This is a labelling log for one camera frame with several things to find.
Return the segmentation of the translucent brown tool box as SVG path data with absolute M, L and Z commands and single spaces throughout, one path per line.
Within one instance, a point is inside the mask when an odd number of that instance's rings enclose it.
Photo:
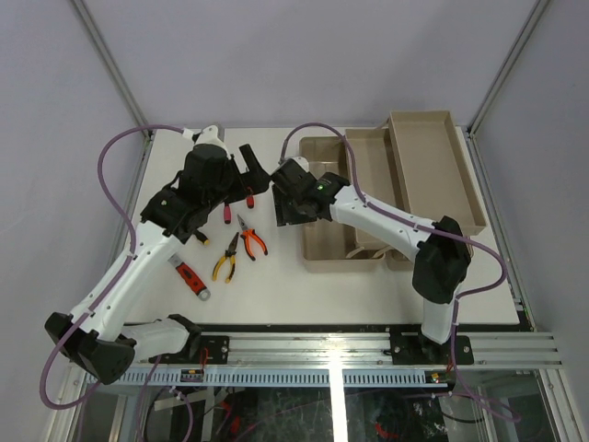
M 434 221 L 447 215 L 465 236 L 490 238 L 464 140 L 449 111 L 393 111 L 380 127 L 348 129 L 345 136 L 354 164 L 336 136 L 300 140 L 299 153 L 313 175 L 357 178 L 382 203 Z M 400 252 L 366 232 L 324 220 L 303 226 L 302 257 L 314 273 L 365 272 L 381 262 L 392 270 L 411 267 Z

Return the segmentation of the orange long nose pliers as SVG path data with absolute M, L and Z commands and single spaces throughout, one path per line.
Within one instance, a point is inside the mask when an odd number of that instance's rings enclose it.
M 267 256 L 269 254 L 268 248 L 264 240 L 256 233 L 254 228 L 250 228 L 244 218 L 241 215 L 237 216 L 237 221 L 241 228 L 240 237 L 243 239 L 244 246 L 248 257 L 254 262 L 256 261 L 256 256 L 253 251 L 252 243 L 257 243 L 262 253 Z

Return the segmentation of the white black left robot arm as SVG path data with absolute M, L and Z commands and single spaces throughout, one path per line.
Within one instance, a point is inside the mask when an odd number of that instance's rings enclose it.
M 61 354 L 104 385 L 118 380 L 129 366 L 158 355 L 181 363 L 195 361 L 202 350 L 201 328 L 180 314 L 140 325 L 126 320 L 159 269 L 170 264 L 198 234 L 220 204 L 266 192 L 269 174 L 250 145 L 239 148 L 247 169 L 211 142 L 197 143 L 175 179 L 156 193 L 141 213 L 134 250 L 123 253 L 95 289 L 68 313 L 53 312 L 45 330 Z

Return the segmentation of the large black yellow screwdriver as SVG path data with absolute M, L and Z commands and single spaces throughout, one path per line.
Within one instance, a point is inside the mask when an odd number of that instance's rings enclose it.
M 199 241 L 199 242 L 200 242 L 202 245 L 204 245 L 204 246 L 208 246 L 208 245 L 209 245 L 209 243 L 210 243 L 210 240 L 209 240 L 209 239 L 208 239 L 208 237 L 207 237 L 205 234 L 203 234 L 201 231 L 199 231 L 199 230 L 196 230 L 196 231 L 193 233 L 193 235 L 194 235 L 194 237 L 195 237 L 195 238 L 196 238 L 196 239 L 197 239 L 197 240 L 198 240 L 198 241 Z

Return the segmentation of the silver adjustable wrench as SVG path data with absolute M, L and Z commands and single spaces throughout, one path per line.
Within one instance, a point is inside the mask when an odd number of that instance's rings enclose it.
M 173 254 L 168 262 L 174 267 L 184 283 L 191 289 L 194 295 L 201 301 L 206 302 L 211 297 L 209 288 L 191 267 L 183 261 L 178 254 Z

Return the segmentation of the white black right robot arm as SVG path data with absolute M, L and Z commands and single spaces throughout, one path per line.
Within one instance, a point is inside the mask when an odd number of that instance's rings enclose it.
M 362 230 L 413 263 L 413 289 L 423 298 L 422 357 L 440 363 L 450 356 L 457 291 L 471 263 L 457 221 L 435 222 L 371 200 L 347 179 L 327 172 L 316 178 L 289 158 L 271 174 L 277 224 L 319 219 Z

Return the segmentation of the pink handle screwdriver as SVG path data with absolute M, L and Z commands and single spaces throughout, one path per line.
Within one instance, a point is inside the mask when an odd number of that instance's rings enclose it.
M 232 212 L 229 204 L 224 205 L 223 219 L 226 225 L 230 225 L 232 222 Z

